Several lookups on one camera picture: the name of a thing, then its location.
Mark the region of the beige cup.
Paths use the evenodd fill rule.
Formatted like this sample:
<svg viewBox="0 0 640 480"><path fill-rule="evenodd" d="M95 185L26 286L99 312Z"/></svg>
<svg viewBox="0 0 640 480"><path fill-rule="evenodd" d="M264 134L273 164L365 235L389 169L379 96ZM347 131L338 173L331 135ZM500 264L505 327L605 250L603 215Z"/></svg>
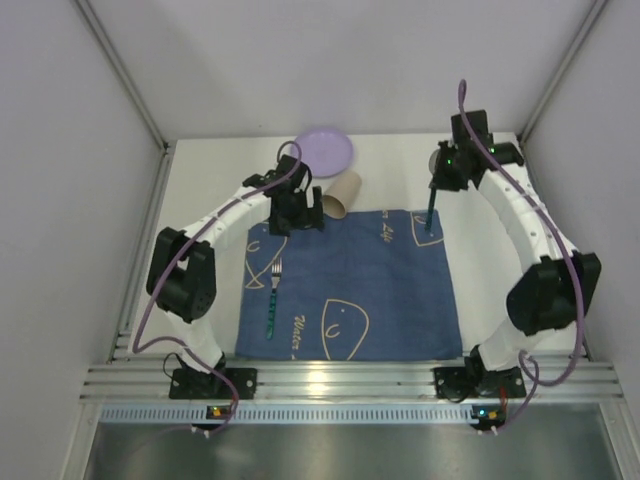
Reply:
<svg viewBox="0 0 640 480"><path fill-rule="evenodd" d="M352 207L362 185L360 175L352 170L342 172L322 196L324 213L343 219Z"/></svg>

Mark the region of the green handled spoon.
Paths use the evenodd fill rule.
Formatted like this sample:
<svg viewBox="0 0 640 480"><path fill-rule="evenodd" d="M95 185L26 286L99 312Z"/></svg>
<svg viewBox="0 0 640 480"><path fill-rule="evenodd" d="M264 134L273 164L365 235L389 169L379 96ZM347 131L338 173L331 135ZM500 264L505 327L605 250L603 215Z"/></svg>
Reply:
<svg viewBox="0 0 640 480"><path fill-rule="evenodd" d="M435 212L436 196L438 189L438 165L440 161L441 152L436 150L432 153L429 159L429 171L432 175L429 184L429 202L428 210L425 218L425 230L430 232L433 224L433 216Z"/></svg>

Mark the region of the green handled fork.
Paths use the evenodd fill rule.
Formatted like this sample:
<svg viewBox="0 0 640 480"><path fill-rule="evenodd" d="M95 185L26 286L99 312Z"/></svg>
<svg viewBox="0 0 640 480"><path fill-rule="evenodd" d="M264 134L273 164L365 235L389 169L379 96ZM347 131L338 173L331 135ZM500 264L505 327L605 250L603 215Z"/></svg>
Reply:
<svg viewBox="0 0 640 480"><path fill-rule="evenodd" d="M271 340L274 336L275 318L277 310L278 286L282 278L283 261L277 257L271 268L271 293L269 299L268 318L266 327L266 339Z"/></svg>

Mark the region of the lilac plate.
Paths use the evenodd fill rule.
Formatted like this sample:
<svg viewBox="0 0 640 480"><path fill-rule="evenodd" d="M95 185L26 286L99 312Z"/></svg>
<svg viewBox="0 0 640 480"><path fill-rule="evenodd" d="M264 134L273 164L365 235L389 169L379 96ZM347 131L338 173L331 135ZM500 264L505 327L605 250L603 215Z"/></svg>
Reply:
<svg viewBox="0 0 640 480"><path fill-rule="evenodd" d="M295 138L302 161L314 178L329 178L350 167L354 146L347 134L334 127L311 128Z"/></svg>

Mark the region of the blue cloth placemat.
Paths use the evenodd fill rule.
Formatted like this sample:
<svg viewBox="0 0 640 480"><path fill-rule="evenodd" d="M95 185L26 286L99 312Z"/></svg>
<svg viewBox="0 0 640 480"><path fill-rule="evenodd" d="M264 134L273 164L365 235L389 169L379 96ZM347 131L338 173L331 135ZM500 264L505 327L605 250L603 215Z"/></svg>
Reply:
<svg viewBox="0 0 640 480"><path fill-rule="evenodd" d="M261 360L431 361L463 344L439 217L379 210L327 218L323 231L248 233L235 353ZM274 336L271 268L283 261Z"/></svg>

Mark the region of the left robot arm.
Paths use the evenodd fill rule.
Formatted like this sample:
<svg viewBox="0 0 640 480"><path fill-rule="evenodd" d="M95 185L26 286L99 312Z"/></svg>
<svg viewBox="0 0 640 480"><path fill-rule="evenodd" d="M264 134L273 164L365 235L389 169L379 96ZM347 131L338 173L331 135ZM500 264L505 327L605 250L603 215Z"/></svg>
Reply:
<svg viewBox="0 0 640 480"><path fill-rule="evenodd" d="M281 154L273 169L246 178L220 207L182 229L161 230L131 351L171 342L189 368L219 377L224 352L204 319L217 294L216 256L262 221L273 236L323 230L322 191L311 180L300 156Z"/></svg>

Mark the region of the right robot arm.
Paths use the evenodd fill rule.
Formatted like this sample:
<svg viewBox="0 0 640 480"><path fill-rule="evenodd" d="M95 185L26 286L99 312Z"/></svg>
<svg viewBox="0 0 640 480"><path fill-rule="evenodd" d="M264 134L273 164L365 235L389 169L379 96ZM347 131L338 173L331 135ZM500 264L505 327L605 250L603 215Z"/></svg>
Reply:
<svg viewBox="0 0 640 480"><path fill-rule="evenodd" d="M451 140L430 158L431 191L475 188L497 214L521 265L522 276L506 296L506 318L465 359L478 390L519 370L526 353L553 333L574 327L569 368L581 355L585 317L602 265L559 230L531 182L524 157L510 142L495 141L483 110L451 118Z"/></svg>

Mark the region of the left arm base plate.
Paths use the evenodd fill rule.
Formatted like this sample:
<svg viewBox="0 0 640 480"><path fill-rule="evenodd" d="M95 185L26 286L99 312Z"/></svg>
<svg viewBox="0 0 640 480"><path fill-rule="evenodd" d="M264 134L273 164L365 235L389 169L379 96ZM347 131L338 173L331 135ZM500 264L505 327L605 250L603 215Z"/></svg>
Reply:
<svg viewBox="0 0 640 480"><path fill-rule="evenodd" d="M226 368L226 378L234 385L240 400L254 398L258 370L254 368ZM210 373L190 368L177 368L172 372L169 398L172 400L231 400L231 388Z"/></svg>

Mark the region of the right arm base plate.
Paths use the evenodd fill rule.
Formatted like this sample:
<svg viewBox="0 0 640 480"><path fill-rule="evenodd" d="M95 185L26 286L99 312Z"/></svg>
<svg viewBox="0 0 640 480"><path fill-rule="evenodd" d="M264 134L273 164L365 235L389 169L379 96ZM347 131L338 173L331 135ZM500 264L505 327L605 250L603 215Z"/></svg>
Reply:
<svg viewBox="0 0 640 480"><path fill-rule="evenodd" d="M526 396L521 370L515 367L504 371L472 373L461 366L438 367L433 370L436 397L453 403L467 399L508 399Z"/></svg>

